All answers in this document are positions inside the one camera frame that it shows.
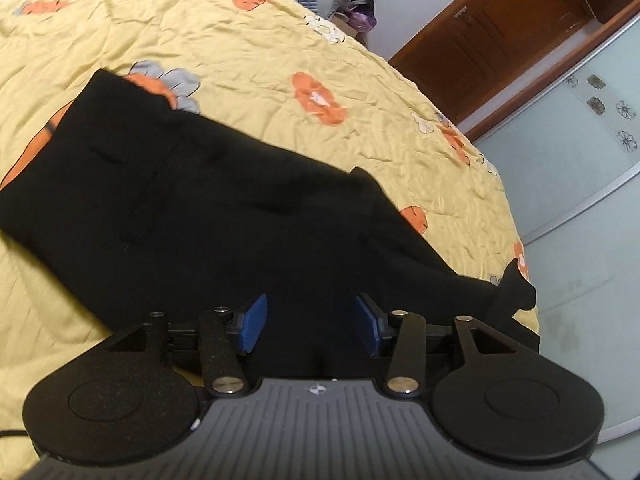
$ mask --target round pad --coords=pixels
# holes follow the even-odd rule
[[[529,351],[471,356],[436,386],[431,407],[459,445],[516,464],[586,458],[604,420],[589,383]]]
[[[199,413],[193,387],[134,354],[86,354],[39,382],[22,410],[36,449],[78,465],[116,465],[186,436]]]
[[[492,384],[484,394],[498,415],[517,420],[537,420],[558,407],[558,396],[545,384],[511,379]]]
[[[69,408],[86,420],[113,422],[135,413],[142,401],[142,390],[129,381],[97,379],[73,391]]]

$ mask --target black pants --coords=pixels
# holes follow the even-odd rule
[[[360,292],[385,311],[434,324],[468,314],[539,341],[511,319],[535,304],[515,264],[499,287],[459,276],[365,171],[171,110],[105,71],[0,192],[0,228],[112,330],[155,310],[195,319],[265,292],[249,377],[367,373],[349,320]]]

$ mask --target yellow bedspread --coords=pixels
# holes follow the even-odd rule
[[[1,175],[95,70],[145,61],[184,69],[174,91],[195,112],[369,171],[458,273],[497,283],[514,256],[526,273],[495,168],[413,83],[293,0],[0,0],[0,60]],[[535,310],[516,318],[538,330]],[[21,428],[29,389],[105,335],[1,236],[0,430]],[[28,439],[0,440],[2,480],[36,460]]]

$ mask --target blue gripper pad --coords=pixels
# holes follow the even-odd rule
[[[356,297],[353,309],[353,322],[356,327],[358,337],[367,349],[370,356],[379,356],[382,340],[380,338],[380,329],[378,320],[373,315],[367,304],[362,300],[361,296]]]
[[[261,294],[254,304],[244,312],[236,311],[232,324],[238,331],[236,351],[248,354],[254,349],[267,321],[267,295]]]

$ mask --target logo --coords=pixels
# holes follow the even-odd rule
[[[309,391],[316,396],[320,396],[326,392],[326,388],[322,384],[315,384],[309,388]]]

